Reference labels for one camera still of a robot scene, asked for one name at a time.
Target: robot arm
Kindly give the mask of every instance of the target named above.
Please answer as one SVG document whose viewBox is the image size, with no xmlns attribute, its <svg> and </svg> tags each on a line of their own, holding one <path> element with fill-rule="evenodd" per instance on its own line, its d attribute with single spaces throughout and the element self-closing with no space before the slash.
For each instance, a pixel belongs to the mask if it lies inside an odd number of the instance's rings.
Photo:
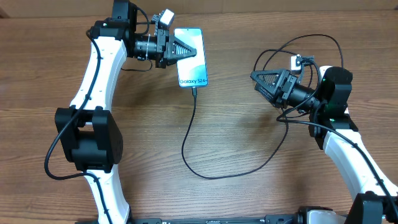
<svg viewBox="0 0 398 224">
<path fill-rule="evenodd" d="M 291 71 L 260 70 L 251 74 L 251 78 L 256 82 L 255 89 L 273 106 L 276 108 L 299 106 L 297 109 L 300 112 L 310 114 L 311 123 L 318 124 L 308 127 L 311 137 L 315 138 L 319 148 L 323 149 L 336 164 L 354 200 L 346 220 L 345 218 L 325 219 L 325 217 L 333 218 L 330 215 L 333 213 L 331 211 L 306 210 L 303 213 L 307 217 L 303 223 L 362 223 L 364 220 L 367 222 L 363 223 L 381 223 L 383 215 L 386 215 L 389 222 L 397 223 L 389 196 L 386 196 L 375 178 L 375 173 L 371 171 L 361 153 L 336 133 L 320 127 L 333 129 L 359 146 L 382 180 L 387 192 L 393 197 L 393 203 L 397 205 L 398 187 L 382 173 L 367 152 L 358 128 L 349 116 L 347 100 L 352 89 L 353 74 L 340 67 L 321 67 L 322 81 L 315 91 L 300 85 L 304 66 L 310 65 L 311 61 L 313 57 L 296 55 L 291 58 Z"/>
<path fill-rule="evenodd" d="M 118 163 L 123 153 L 123 137 L 111 114 L 114 89 L 119 72 L 127 57 L 138 60 L 155 60 L 155 66 L 165 68 L 177 60 L 193 57 L 196 49 L 169 34 L 174 13 L 165 10 L 154 15 L 154 36 L 136 34 L 136 5 L 128 0 L 115 0 L 111 18 L 96 21 L 90 35 L 101 51 L 99 72 L 90 100 L 87 102 L 73 127 L 65 130 L 61 143 L 65 157 L 74 162 L 76 169 L 94 174 L 99 178 L 103 190 L 103 200 L 112 223 L 132 223 L 131 211 L 123 196 L 119 179 Z M 184 48 L 183 54 L 175 48 Z M 76 108 L 85 100 L 97 67 L 98 54 L 91 43 L 90 61 L 76 97 L 69 108 L 58 108 L 55 124 L 60 132 L 70 121 Z M 92 125 L 93 131 L 80 131 L 79 128 Z M 109 223 L 102 206 L 101 194 L 96 182 L 85 176 L 94 195 L 98 208 L 98 223 Z"/>
</svg>

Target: phone screen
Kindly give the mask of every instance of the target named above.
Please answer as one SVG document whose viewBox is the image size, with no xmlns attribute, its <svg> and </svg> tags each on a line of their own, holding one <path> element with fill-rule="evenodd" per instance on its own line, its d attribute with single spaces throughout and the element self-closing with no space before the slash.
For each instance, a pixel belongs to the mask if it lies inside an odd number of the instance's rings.
<svg viewBox="0 0 398 224">
<path fill-rule="evenodd" d="M 197 50 L 196 56 L 177 61 L 180 87 L 207 86 L 205 45 L 201 29 L 176 28 L 174 29 L 174 36 Z"/>
</svg>

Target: cable clip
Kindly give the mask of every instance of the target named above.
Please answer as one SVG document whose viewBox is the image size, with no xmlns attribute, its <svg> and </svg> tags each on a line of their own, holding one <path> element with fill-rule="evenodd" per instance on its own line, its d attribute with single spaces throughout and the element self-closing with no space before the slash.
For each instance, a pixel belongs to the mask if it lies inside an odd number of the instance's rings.
<svg viewBox="0 0 398 224">
<path fill-rule="evenodd" d="M 148 34 L 147 52 L 146 52 L 146 54 L 145 54 L 145 60 L 148 60 L 149 39 L 150 39 L 150 34 Z"/>
</svg>

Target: wire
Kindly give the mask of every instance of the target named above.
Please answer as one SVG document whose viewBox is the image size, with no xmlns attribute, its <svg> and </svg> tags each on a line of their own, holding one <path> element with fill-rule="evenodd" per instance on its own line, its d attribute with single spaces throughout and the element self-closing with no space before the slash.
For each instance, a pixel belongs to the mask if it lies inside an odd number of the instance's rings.
<svg viewBox="0 0 398 224">
<path fill-rule="evenodd" d="M 201 178 L 204 178 L 204 179 L 208 179 L 208 180 L 217 180 L 217 179 L 225 179 L 225 178 L 231 178 L 231 177 L 240 177 L 240 176 L 243 176 L 243 175 L 251 174 L 251 173 L 253 173 L 253 172 L 255 172 L 255 171 L 258 171 L 259 169 L 263 168 L 265 165 L 267 165 L 267 163 L 274 157 L 274 155 L 276 154 L 276 152 L 278 151 L 278 149 L 280 148 L 280 146 L 281 146 L 281 145 L 283 144 L 283 142 L 285 141 L 285 138 L 286 138 L 287 133 L 288 133 L 288 131 L 289 131 L 289 125 L 288 125 L 287 123 L 286 123 L 286 132 L 285 132 L 285 135 L 284 135 L 284 137 L 282 138 L 282 140 L 280 141 L 278 147 L 276 147 L 275 151 L 269 156 L 269 158 L 265 161 L 265 163 L 263 163 L 263 164 L 262 164 L 261 166 L 259 166 L 258 168 L 254 169 L 254 170 L 251 170 L 251 171 L 249 171 L 249 172 L 241 173 L 241 174 L 224 175 L 224 176 L 220 176 L 220 177 L 207 177 L 207 176 L 198 174 L 197 172 L 195 172 L 195 171 L 188 165 L 187 161 L 185 160 L 185 156 L 184 156 L 184 145 L 185 145 L 185 141 L 187 140 L 187 137 L 188 137 L 188 134 L 189 134 L 189 130 L 191 130 L 192 121 L 193 121 L 193 119 L 194 119 L 194 117 L 195 117 L 195 112 L 196 112 L 196 109 L 197 109 L 197 90 L 196 90 L 196 88 L 193 88 L 193 89 L 192 89 L 192 93 L 193 93 L 193 112 L 192 112 L 191 121 L 189 122 L 189 126 L 188 126 L 188 129 L 187 129 L 187 133 L 185 134 L 184 140 L 183 140 L 183 142 L 182 142 L 182 146 L 181 146 L 181 156 L 182 156 L 182 159 L 183 159 L 185 165 L 186 165 L 186 166 L 188 167 L 188 169 L 189 169 L 191 172 L 193 172 L 195 175 L 197 175 L 197 176 L 199 176 L 199 177 L 201 177 Z"/>
<path fill-rule="evenodd" d="M 310 70 L 311 70 L 311 78 L 310 78 L 310 82 L 308 83 L 308 87 L 309 87 L 309 88 L 310 88 L 311 83 L 312 83 L 312 75 L 313 75 L 312 65 L 310 65 Z"/>
<path fill-rule="evenodd" d="M 336 43 L 336 45 L 337 45 L 337 47 L 338 47 L 338 51 L 339 51 L 339 53 L 340 53 L 341 67 L 344 68 L 343 52 L 341 51 L 340 44 L 337 42 L 336 39 L 334 39 L 333 37 L 331 37 L 331 36 L 329 36 L 329 35 L 326 35 L 326 34 L 309 34 L 309 35 L 303 35 L 303 36 L 300 36 L 300 37 L 293 38 L 292 40 L 286 42 L 286 43 L 285 43 L 284 45 L 282 45 L 278 50 L 276 50 L 276 51 L 271 55 L 271 57 L 269 57 L 269 59 L 267 60 L 266 64 L 264 65 L 264 67 L 263 67 L 262 69 L 265 70 L 267 64 L 268 64 L 269 61 L 275 56 L 275 54 L 277 54 L 278 52 L 280 52 L 283 48 L 285 48 L 285 47 L 286 47 L 288 44 L 290 44 L 291 42 L 293 42 L 293 41 L 295 41 L 295 40 L 297 40 L 297 39 L 300 39 L 300 38 L 304 38 L 304 37 L 313 37 L 313 36 L 328 37 L 328 38 L 330 38 L 331 40 L 333 40 L 333 41 Z"/>
<path fill-rule="evenodd" d="M 150 21 L 150 22 L 137 22 L 137 25 L 147 25 L 147 24 L 156 24 L 154 21 Z"/>
<path fill-rule="evenodd" d="M 144 16 L 145 16 L 145 19 L 147 20 L 147 22 L 146 22 L 146 24 L 147 24 L 147 29 L 145 30 L 145 32 L 143 32 L 143 33 L 138 33 L 137 35 L 145 35 L 145 34 L 147 34 L 148 31 L 149 31 L 149 19 L 148 19 L 147 14 L 144 12 L 144 10 L 142 10 L 142 9 L 141 9 L 140 7 L 138 7 L 138 6 L 137 6 L 137 9 L 141 11 L 142 15 L 144 15 Z"/>
<path fill-rule="evenodd" d="M 302 116 L 305 116 L 305 115 L 308 115 L 309 113 L 308 112 L 305 112 L 305 113 L 303 113 L 303 114 L 300 114 L 300 115 L 298 115 L 298 116 L 294 116 L 294 117 L 287 117 L 288 119 L 292 119 L 292 118 L 301 118 Z"/>
<path fill-rule="evenodd" d="M 129 69 L 121 68 L 121 70 L 127 71 L 127 72 L 148 72 L 149 70 L 152 69 L 153 64 L 152 64 L 151 60 L 149 60 L 149 59 L 147 59 L 147 60 L 150 62 L 150 67 L 147 70 L 140 70 L 140 69 L 135 69 L 135 68 L 129 68 Z"/>
<path fill-rule="evenodd" d="M 103 208 L 104 208 L 104 213 L 106 214 L 106 216 L 107 216 L 107 218 L 108 218 L 109 224 L 112 224 L 112 219 L 111 219 L 111 216 L 110 216 L 110 214 L 109 214 L 109 212 L 108 212 L 108 209 L 106 208 L 106 204 L 105 204 L 105 199 L 104 199 L 103 191 L 102 191 L 101 184 L 100 184 L 99 179 L 97 178 L 97 176 L 95 176 L 94 174 L 90 174 L 90 173 L 87 173 L 87 172 L 83 172 L 83 173 L 79 173 L 79 174 L 72 174 L 72 175 L 67 175 L 67 176 L 63 176 L 63 177 L 58 177 L 58 176 L 56 176 L 56 175 L 53 175 L 53 174 L 50 172 L 50 170 L 49 170 L 49 161 L 50 161 L 50 156 L 51 156 L 52 151 L 54 150 L 54 148 L 55 148 L 55 146 L 57 145 L 58 141 L 60 140 L 61 136 L 64 134 L 65 130 L 66 130 L 70 125 L 72 125 L 72 123 L 74 123 L 74 122 L 76 121 L 76 119 L 77 119 L 77 117 L 79 117 L 79 114 L 81 113 L 81 111 L 83 111 L 83 108 L 86 106 L 88 100 L 90 99 L 91 92 L 93 91 L 95 81 L 96 81 L 96 79 L 97 79 L 97 77 L 98 77 L 98 73 L 99 73 L 99 71 L 100 71 L 100 65 L 101 65 L 101 52 L 100 52 L 100 49 L 98 48 L 97 43 L 96 43 L 96 42 L 94 41 L 94 39 L 91 37 L 91 35 L 90 35 L 90 30 L 86 31 L 86 35 L 87 35 L 87 37 L 91 40 L 91 42 L 93 43 L 93 45 L 94 45 L 94 47 L 95 47 L 95 49 L 96 49 L 96 51 L 97 51 L 97 55 L 98 55 L 98 56 L 97 56 L 97 66 L 96 66 L 96 68 L 95 68 L 95 73 L 94 73 L 93 81 L 91 82 L 91 85 L 90 85 L 90 87 L 89 87 L 89 89 L 88 89 L 88 91 L 87 91 L 87 94 L 85 95 L 85 100 L 83 101 L 83 103 L 81 104 L 81 106 L 79 107 L 79 109 L 76 111 L 76 113 L 72 116 L 72 118 L 66 123 L 66 125 L 62 128 L 62 130 L 58 133 L 57 137 L 55 137 L 53 143 L 51 144 L 50 149 L 49 149 L 49 151 L 47 152 L 47 155 L 45 156 L 45 160 L 44 160 L 44 170 L 45 170 L 45 173 L 46 173 L 49 177 L 53 178 L 54 180 L 67 180 L 67 179 L 72 179 L 72 178 L 75 178 L 75 177 L 82 177 L 82 176 L 89 176 L 89 177 L 92 177 L 92 178 L 94 179 L 94 182 L 96 182 L 96 184 L 97 184 L 98 192 L 99 192 L 99 197 L 100 197 L 100 199 L 101 199 L 101 203 L 102 203 L 102 206 L 103 206 Z"/>
</svg>

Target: table surface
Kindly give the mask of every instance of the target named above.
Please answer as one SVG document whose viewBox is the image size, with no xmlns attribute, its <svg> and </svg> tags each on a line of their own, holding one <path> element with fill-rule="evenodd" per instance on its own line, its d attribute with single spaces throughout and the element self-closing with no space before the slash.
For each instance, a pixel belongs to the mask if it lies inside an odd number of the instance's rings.
<svg viewBox="0 0 398 224">
<path fill-rule="evenodd" d="M 85 31 L 100 19 L 0 19 L 0 223 L 97 217 L 86 180 L 52 180 L 43 163 L 57 133 L 55 110 L 68 107 L 88 63 Z M 396 11 L 177 15 L 174 27 L 203 30 L 210 81 L 198 90 L 187 161 L 209 176 L 261 165 L 285 127 L 275 121 L 279 111 L 254 91 L 249 77 L 254 62 L 265 49 L 320 33 L 341 44 L 345 68 L 354 73 L 352 119 L 379 167 L 398 183 L 398 120 L 392 117 L 398 110 L 397 25 Z M 287 49 L 314 55 L 319 65 L 340 65 L 336 45 L 323 37 L 298 40 Z M 289 56 L 280 54 L 269 68 L 289 63 Z M 146 66 L 131 58 L 124 65 Z M 279 152 L 253 174 L 221 180 L 193 175 L 180 154 L 192 108 L 191 90 L 178 86 L 175 66 L 121 71 L 113 116 L 124 139 L 121 184 L 135 217 L 261 217 L 293 213 L 300 205 L 348 213 L 352 201 L 340 173 L 301 124 L 290 125 Z M 50 170 L 76 172 L 60 144 Z"/>
</svg>

